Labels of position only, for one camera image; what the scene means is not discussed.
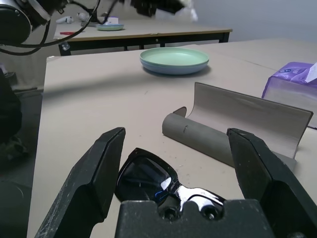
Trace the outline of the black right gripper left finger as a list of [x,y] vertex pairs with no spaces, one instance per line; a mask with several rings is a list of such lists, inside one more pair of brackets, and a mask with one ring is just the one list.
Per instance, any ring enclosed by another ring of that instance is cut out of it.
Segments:
[[103,133],[73,166],[37,238],[88,238],[109,212],[126,130]]

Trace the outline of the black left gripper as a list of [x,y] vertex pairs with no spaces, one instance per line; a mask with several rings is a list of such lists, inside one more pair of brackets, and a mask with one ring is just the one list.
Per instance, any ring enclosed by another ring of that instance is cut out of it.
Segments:
[[180,0],[119,0],[124,6],[133,8],[139,15],[152,17],[157,10],[175,14],[185,5]]

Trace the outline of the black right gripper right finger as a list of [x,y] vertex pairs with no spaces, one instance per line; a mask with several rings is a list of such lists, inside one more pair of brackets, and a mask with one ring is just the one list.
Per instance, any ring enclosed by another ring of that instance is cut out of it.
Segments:
[[254,134],[227,130],[240,189],[257,200],[277,238],[315,238],[317,206],[293,172]]

